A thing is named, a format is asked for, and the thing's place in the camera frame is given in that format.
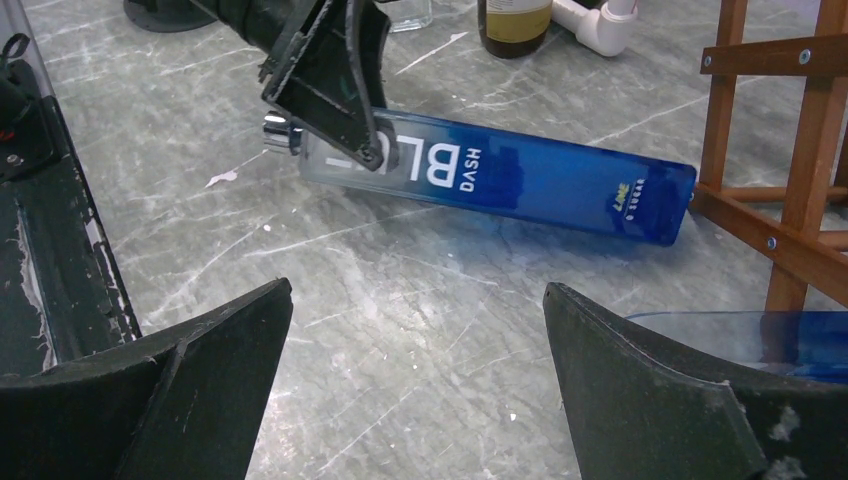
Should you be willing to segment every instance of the clear glass jar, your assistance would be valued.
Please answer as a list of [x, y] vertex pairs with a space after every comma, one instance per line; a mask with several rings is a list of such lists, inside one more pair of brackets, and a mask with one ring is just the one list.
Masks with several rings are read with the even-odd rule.
[[396, 0], [377, 6], [392, 22], [389, 33], [418, 30], [433, 22], [432, 0]]

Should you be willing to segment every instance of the dark glass bottle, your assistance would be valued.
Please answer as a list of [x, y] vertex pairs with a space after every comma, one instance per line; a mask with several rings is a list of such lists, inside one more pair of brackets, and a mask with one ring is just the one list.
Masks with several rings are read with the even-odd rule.
[[477, 29], [486, 50], [500, 58], [535, 52], [551, 23], [550, 0], [477, 0]]

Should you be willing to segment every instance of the black plastic part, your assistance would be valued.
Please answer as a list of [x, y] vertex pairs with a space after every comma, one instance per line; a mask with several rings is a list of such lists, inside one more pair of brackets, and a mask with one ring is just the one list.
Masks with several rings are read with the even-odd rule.
[[270, 53], [295, 0], [191, 0], [250, 45]]
[[176, 33], [205, 27], [215, 18], [191, 0], [123, 0], [127, 18], [142, 30]]
[[707, 355], [561, 284], [543, 303], [583, 480], [848, 478], [848, 387]]
[[33, 103], [21, 81], [9, 68], [9, 62], [24, 55], [30, 38], [16, 32], [8, 39], [0, 36], [0, 142], [9, 140], [16, 125], [26, 116]]
[[262, 98], [365, 168], [383, 163], [373, 108], [390, 22], [371, 0], [301, 0], [263, 66]]
[[600, 8], [601, 5], [606, 3], [606, 0], [574, 0], [574, 1], [579, 3], [580, 5], [588, 8], [588, 9], [590, 9], [590, 10], [594, 9], [594, 8]]
[[55, 98], [40, 111], [55, 159], [0, 184], [0, 374], [141, 336]]
[[[58, 159], [32, 68], [23, 60], [15, 60], [8, 69], [10, 88], [0, 89], [0, 104], [5, 105], [7, 97], [3, 95], [7, 95], [18, 117], [0, 128], [0, 184]], [[21, 97], [26, 105], [19, 110]]]
[[277, 280], [130, 344], [0, 377], [0, 478], [243, 479], [291, 314]]

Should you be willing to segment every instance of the wooden frame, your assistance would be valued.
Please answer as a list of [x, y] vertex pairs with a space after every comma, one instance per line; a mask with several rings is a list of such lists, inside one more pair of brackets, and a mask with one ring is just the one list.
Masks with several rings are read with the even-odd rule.
[[[722, 0], [716, 46], [704, 50], [712, 85], [692, 210], [774, 262], [766, 310], [803, 310], [809, 285], [848, 307], [848, 231], [821, 231], [828, 203], [848, 205], [848, 139], [830, 184], [848, 97], [848, 0], [821, 0], [813, 37], [743, 44], [747, 8]], [[785, 188], [723, 184], [737, 75], [807, 77]], [[746, 205], [762, 202], [783, 203], [780, 222]]]

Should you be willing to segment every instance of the marble surface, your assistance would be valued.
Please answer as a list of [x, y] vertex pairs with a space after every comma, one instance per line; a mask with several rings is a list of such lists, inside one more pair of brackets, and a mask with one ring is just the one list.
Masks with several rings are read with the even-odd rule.
[[[118, 0], [24, 3], [144, 332], [275, 277], [294, 286], [250, 479], [577, 479], [547, 282], [624, 315], [764, 303], [769, 263], [704, 219], [687, 217], [663, 249], [304, 182], [262, 144], [263, 55], [226, 28], [154, 35]], [[812, 32], [812, 2], [750, 3], [746, 39]], [[387, 95], [396, 109], [697, 165], [698, 62], [718, 7], [640, 2], [616, 59], [554, 27], [537, 54], [506, 61], [481, 48], [475, 2], [437, 0], [430, 27], [388, 41]], [[733, 183], [785, 181], [802, 91], [740, 81]], [[846, 227], [836, 212], [825, 223]], [[838, 307], [813, 292], [808, 308]]]

